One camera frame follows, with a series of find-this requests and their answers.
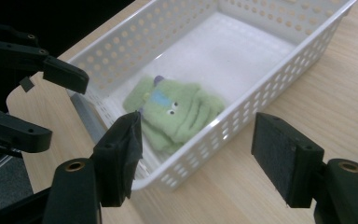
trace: basket hole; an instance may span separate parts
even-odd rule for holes
[[[184,171],[184,172],[182,172],[182,173],[180,174],[181,177],[185,177],[185,176],[187,176],[187,175],[188,175],[188,171]]]
[[[135,26],[135,25],[131,25],[131,26],[130,26],[130,30],[133,31],[133,32],[135,32],[135,31],[136,31],[136,26]]]
[[[275,83],[274,87],[272,87],[272,90],[273,90],[273,91],[276,91],[277,88],[278,88],[278,85],[279,85],[278,83]]]
[[[180,169],[178,169],[178,174],[181,175],[182,173],[184,173],[186,171],[186,169],[184,167],[180,167]]]
[[[110,57],[112,57],[113,59],[116,59],[117,53],[113,51],[112,53],[110,53]]]
[[[228,138],[229,138],[229,134],[226,134],[226,135],[223,136],[224,141],[228,140]]]
[[[264,88],[265,91],[268,91],[269,88],[271,88],[271,83],[267,84],[266,88]]]
[[[140,26],[143,26],[143,25],[145,25],[145,21],[143,19],[140,19],[140,20],[138,20],[138,24]]]
[[[168,178],[170,178],[170,175],[165,175],[165,176],[163,176],[163,177],[161,178],[161,181],[162,181],[162,182],[165,182],[165,181],[168,180]]]
[[[294,10],[292,10],[292,9],[290,9],[288,12],[287,12],[287,14],[289,14],[289,16],[295,16],[296,15],[296,12],[294,11]]]
[[[278,11],[283,14],[286,11],[286,8],[285,7],[279,7]]]
[[[234,126],[234,128],[232,129],[232,131],[233,131],[234,133],[236,133],[239,128],[240,128],[240,126],[236,125],[236,126]]]
[[[213,148],[212,148],[212,150],[217,150],[218,148],[219,148],[219,144],[215,144],[215,145],[213,145]]]
[[[276,8],[275,3],[271,3],[271,4],[269,5],[269,8],[270,8],[271,10],[275,10],[275,8]]]
[[[286,79],[287,79],[287,75],[284,75],[284,77],[282,78],[282,82],[285,82],[286,81]]]
[[[94,57],[89,56],[89,57],[87,58],[87,62],[88,62],[88,63],[93,63],[93,62],[94,62]]]
[[[177,183],[178,183],[177,180],[173,181],[173,182],[170,184],[171,188],[174,188],[174,187],[177,185]]]
[[[245,106],[243,107],[243,109],[247,109],[247,108],[249,108],[249,105],[250,105],[251,103],[248,101],[246,104],[245,104]]]
[[[257,101],[255,101],[255,103],[254,103],[254,105],[253,105],[253,108],[256,108],[256,107],[258,107],[258,105],[260,104],[260,102],[257,100]]]
[[[128,45],[129,47],[132,47],[133,41],[132,41],[132,40],[127,41],[127,45]]]
[[[262,106],[265,106],[267,104],[267,99],[263,101],[263,103],[261,103]]]
[[[170,185],[171,183],[173,183],[174,181],[173,181],[173,178],[171,177],[171,178],[169,178],[167,181],[165,181],[165,183],[167,184],[167,185]]]
[[[123,64],[123,60],[121,60],[121,59],[117,60],[117,61],[116,61],[116,64],[117,64],[117,65]]]
[[[293,80],[293,76],[290,76],[287,82],[291,82]]]
[[[183,168],[183,167],[182,167],[182,164],[177,164],[177,165],[175,165],[175,166],[173,167],[173,170],[174,170],[174,171],[178,171],[178,170],[181,169],[181,168]]]
[[[240,123],[240,119],[234,119],[234,122],[232,122],[234,126],[237,126],[239,123]]]
[[[191,164],[191,167],[197,168],[199,165],[200,165],[200,162],[199,162],[199,161],[194,161],[194,162]]]
[[[99,56],[99,57],[103,56],[103,52],[102,52],[100,49],[98,49],[97,51],[95,51],[95,54],[96,54],[97,56]]]
[[[255,99],[260,98],[260,95],[261,95],[261,92],[258,92],[258,93],[255,95]]]
[[[217,132],[214,132],[210,137],[210,139],[215,139],[215,138],[217,138]]]
[[[195,156],[195,155],[194,155],[194,152],[192,152],[192,153],[190,153],[190,154],[187,155],[186,160],[187,160],[187,161],[192,161],[192,160],[194,160],[194,156]]]
[[[311,35],[311,34],[312,34],[312,30],[307,29],[307,30],[305,31],[305,34],[306,34],[306,35]]]
[[[245,124],[245,123],[247,123],[248,121],[249,121],[249,116],[246,116],[246,117],[243,119],[242,123]]]
[[[80,68],[80,69],[85,69],[85,68],[86,68],[86,65],[83,64],[83,63],[79,63],[79,64],[77,65],[77,67]]]
[[[109,63],[109,59],[103,58],[103,64],[108,64],[108,63]]]
[[[123,31],[121,33],[121,36],[123,36],[124,38],[126,38],[127,36],[129,36],[129,33],[127,33],[127,31]]]
[[[227,128],[227,126],[228,126],[228,122],[226,121],[226,122],[224,122],[224,123],[223,123],[223,125],[222,125],[222,129],[226,129],[226,128]]]
[[[299,14],[299,15],[298,15],[298,19],[299,19],[300,21],[304,21],[304,20],[305,20],[305,15],[304,15],[304,14]]]
[[[239,111],[237,111],[237,112],[235,112],[235,114],[234,114],[233,118],[234,118],[234,119],[237,119],[239,116],[240,116],[240,112],[239,112]]]
[[[275,77],[275,81],[281,81],[282,74],[279,74]]]
[[[267,91],[266,93],[264,93],[263,99],[267,99],[268,97],[269,97],[269,91]]]
[[[218,138],[215,138],[213,141],[212,141],[212,145],[216,145],[219,143],[219,139]]]
[[[310,3],[305,2],[305,3],[301,4],[301,7],[302,7],[304,10],[306,10],[306,9],[308,9],[308,8],[310,7]]]
[[[229,132],[229,129],[228,129],[228,128],[226,128],[225,130],[223,130],[222,135],[227,135],[227,134],[228,134],[228,132]]]
[[[314,8],[312,9],[312,11],[313,11],[314,13],[320,13],[320,12],[322,11],[322,9],[321,9],[320,7],[314,7]]]
[[[249,115],[249,109],[245,110],[245,112],[243,113],[243,117],[246,118]]]
[[[95,71],[101,71],[101,66],[99,64],[94,64]]]
[[[316,23],[318,23],[318,20],[316,18],[310,18],[311,25],[316,25]]]
[[[203,159],[207,159],[209,157],[210,153],[209,152],[206,152],[202,155],[202,158]]]
[[[279,89],[280,89],[280,90],[283,90],[285,86],[286,86],[285,83],[283,83],[283,84],[280,86]]]
[[[334,12],[332,10],[327,10],[324,15],[326,17],[331,17],[331,16],[333,16],[333,14],[334,14]]]

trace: perforated basket wall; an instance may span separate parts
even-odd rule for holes
[[[146,149],[133,188],[154,185],[173,190],[321,57],[353,3],[344,0],[152,1],[81,51],[70,63],[89,74],[86,97],[106,126],[110,126],[124,113],[121,102],[131,90],[129,80],[133,86],[139,72],[150,62],[213,15],[233,18],[293,45],[239,99],[231,101],[216,120],[176,153],[161,156]]]

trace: plush toy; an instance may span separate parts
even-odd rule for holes
[[[144,77],[123,104],[142,114],[142,130],[155,150],[173,153],[224,110],[199,84]]]

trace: plush toy eye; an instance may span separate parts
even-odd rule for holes
[[[179,106],[179,104],[177,102],[173,102],[172,103],[172,109],[176,109]]]
[[[174,114],[175,114],[175,111],[174,111],[174,110],[167,110],[167,114],[169,114],[169,115],[174,115]]]

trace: green stuffed toy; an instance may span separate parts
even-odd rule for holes
[[[199,84],[144,77],[123,104],[142,114],[142,131],[153,149],[173,153],[224,110]]]

